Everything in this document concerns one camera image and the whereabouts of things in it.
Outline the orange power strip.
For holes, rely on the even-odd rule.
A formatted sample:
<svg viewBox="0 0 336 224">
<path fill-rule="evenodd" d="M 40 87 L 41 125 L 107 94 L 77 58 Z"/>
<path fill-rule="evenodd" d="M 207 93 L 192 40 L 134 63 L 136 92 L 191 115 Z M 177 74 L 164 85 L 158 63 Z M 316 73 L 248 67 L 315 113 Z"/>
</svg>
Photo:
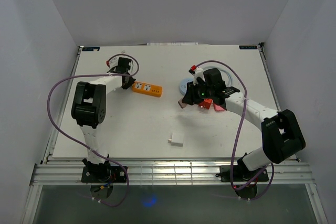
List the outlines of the orange power strip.
<svg viewBox="0 0 336 224">
<path fill-rule="evenodd" d="M 136 81 L 132 86 L 132 91 L 160 98 L 163 93 L 163 88 L 161 86 Z"/>
</svg>

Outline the red cube socket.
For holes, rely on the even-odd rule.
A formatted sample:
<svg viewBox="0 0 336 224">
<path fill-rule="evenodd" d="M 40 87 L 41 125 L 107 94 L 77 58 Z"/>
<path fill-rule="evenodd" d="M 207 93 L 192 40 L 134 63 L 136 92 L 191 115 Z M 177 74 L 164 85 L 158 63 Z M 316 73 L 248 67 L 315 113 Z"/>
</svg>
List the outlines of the red cube socket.
<svg viewBox="0 0 336 224">
<path fill-rule="evenodd" d="M 202 109 L 210 109 L 211 105 L 213 103 L 212 99 L 204 99 L 198 106 Z"/>
</svg>

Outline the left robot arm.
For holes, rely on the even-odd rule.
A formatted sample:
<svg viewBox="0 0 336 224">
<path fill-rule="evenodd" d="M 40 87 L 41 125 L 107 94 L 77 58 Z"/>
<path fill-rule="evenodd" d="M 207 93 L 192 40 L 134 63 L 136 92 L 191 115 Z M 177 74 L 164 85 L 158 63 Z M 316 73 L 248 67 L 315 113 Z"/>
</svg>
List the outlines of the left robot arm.
<svg viewBox="0 0 336 224">
<path fill-rule="evenodd" d="M 94 177 L 105 182 L 111 177 L 111 168 L 103 164 L 109 157 L 104 144 L 98 140 L 100 125 L 107 113 L 107 95 L 116 89 L 128 89 L 135 83 L 133 67 L 138 61 L 127 55 L 117 54 L 107 60 L 107 73 L 94 75 L 93 81 L 80 81 L 76 85 L 71 116 L 79 125 L 85 140 L 88 157 L 85 164 L 95 164 Z"/>
</svg>

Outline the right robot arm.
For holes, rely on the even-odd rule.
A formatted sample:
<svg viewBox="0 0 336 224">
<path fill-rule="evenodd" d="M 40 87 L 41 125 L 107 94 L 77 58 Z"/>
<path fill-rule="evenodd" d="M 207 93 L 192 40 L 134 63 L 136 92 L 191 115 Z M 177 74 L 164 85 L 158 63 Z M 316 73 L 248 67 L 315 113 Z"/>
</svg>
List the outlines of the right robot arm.
<svg viewBox="0 0 336 224">
<path fill-rule="evenodd" d="M 211 99 L 215 105 L 239 115 L 261 131 L 262 146 L 241 157 L 230 169 L 230 175 L 250 180 L 261 168 L 280 164 L 305 148 L 306 142 L 292 111 L 277 111 L 248 100 L 238 88 L 228 87 L 216 68 L 203 70 L 192 66 L 189 72 L 194 79 L 187 83 L 186 94 L 179 101 L 181 107 Z"/>
</svg>

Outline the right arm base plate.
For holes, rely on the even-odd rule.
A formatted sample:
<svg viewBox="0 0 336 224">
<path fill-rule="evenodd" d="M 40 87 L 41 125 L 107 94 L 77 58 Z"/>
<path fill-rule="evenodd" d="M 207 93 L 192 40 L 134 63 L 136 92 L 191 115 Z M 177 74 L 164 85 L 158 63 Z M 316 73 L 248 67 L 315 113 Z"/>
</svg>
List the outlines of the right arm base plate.
<svg viewBox="0 0 336 224">
<path fill-rule="evenodd" d="M 215 177 L 219 178 L 221 182 L 230 182 L 230 174 L 231 174 L 230 168 L 231 168 L 230 161 L 228 161 L 224 165 L 220 165 L 218 172 L 215 174 Z M 233 182 L 248 182 L 257 174 L 258 177 L 255 178 L 253 182 L 268 182 L 270 179 L 270 174 L 266 171 L 265 167 L 249 171 L 248 169 L 237 164 L 236 160 L 234 160 Z"/>
</svg>

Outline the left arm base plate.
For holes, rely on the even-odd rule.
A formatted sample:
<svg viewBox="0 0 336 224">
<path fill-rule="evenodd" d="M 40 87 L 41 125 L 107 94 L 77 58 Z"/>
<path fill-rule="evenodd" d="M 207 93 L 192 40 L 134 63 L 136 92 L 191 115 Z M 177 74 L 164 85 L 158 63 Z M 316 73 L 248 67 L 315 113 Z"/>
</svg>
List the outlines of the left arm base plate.
<svg viewBox="0 0 336 224">
<path fill-rule="evenodd" d="M 80 181 L 82 183 L 125 183 L 127 178 L 125 171 L 120 166 L 110 166 L 103 169 L 84 167 Z"/>
</svg>

